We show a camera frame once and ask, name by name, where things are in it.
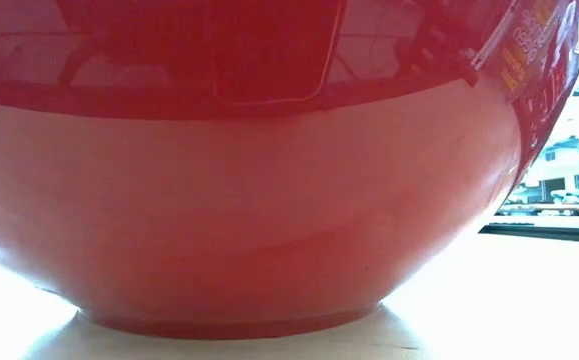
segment white table surface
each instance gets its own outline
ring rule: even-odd
[[[579,359],[579,243],[462,239],[376,313],[306,335],[185,341],[129,335],[0,269],[0,360]]]

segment bowl base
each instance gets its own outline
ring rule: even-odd
[[[235,340],[273,338],[324,330],[358,320],[378,308],[377,305],[343,313],[297,320],[263,323],[184,323],[148,322],[116,319],[92,313],[78,312],[94,324],[138,335],[195,340]]]

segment red bowl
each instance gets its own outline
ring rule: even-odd
[[[546,141],[579,11],[522,28],[544,2],[11,0],[0,264],[145,334],[358,318],[486,222]]]

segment desk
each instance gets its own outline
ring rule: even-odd
[[[372,315],[279,339],[186,341],[104,329],[0,269],[0,360],[579,359],[579,243],[456,241]]]

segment sticker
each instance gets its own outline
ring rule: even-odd
[[[515,99],[545,67],[549,43],[564,16],[560,0],[522,0],[498,48],[496,65],[505,98]]]

